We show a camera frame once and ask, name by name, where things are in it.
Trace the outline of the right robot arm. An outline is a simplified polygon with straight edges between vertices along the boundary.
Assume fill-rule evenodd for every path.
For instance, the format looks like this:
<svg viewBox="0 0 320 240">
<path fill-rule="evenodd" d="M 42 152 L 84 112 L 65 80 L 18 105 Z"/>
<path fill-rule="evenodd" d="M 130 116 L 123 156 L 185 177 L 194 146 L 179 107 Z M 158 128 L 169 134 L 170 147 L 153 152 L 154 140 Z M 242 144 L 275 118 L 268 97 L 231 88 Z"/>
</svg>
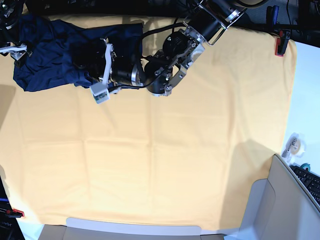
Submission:
<svg viewBox="0 0 320 240">
<path fill-rule="evenodd" d="M 14 65 L 20 68 L 32 55 L 32 45 L 20 40 L 19 21 L 23 14 L 24 0 L 2 0 L 0 2 L 0 54 L 9 55 Z"/>
</svg>

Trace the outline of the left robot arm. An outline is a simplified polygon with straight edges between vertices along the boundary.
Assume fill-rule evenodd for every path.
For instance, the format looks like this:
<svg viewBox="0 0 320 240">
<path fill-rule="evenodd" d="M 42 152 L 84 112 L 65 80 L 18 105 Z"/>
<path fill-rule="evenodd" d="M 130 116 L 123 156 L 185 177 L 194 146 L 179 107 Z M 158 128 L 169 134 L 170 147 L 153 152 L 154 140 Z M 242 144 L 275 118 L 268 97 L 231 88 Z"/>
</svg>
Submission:
<svg viewBox="0 0 320 240">
<path fill-rule="evenodd" d="M 198 12 L 189 22 L 149 30 L 136 42 L 129 57 L 115 52 L 114 45 L 101 38 L 96 49 L 86 49 L 72 58 L 78 70 L 93 83 L 89 87 L 97 103 L 102 103 L 122 89 L 146 88 L 154 96 L 169 96 L 186 76 L 188 69 L 247 9 L 258 8 L 264 0 L 200 0 Z M 171 30 L 162 48 L 154 55 L 143 56 L 143 39 Z"/>
</svg>

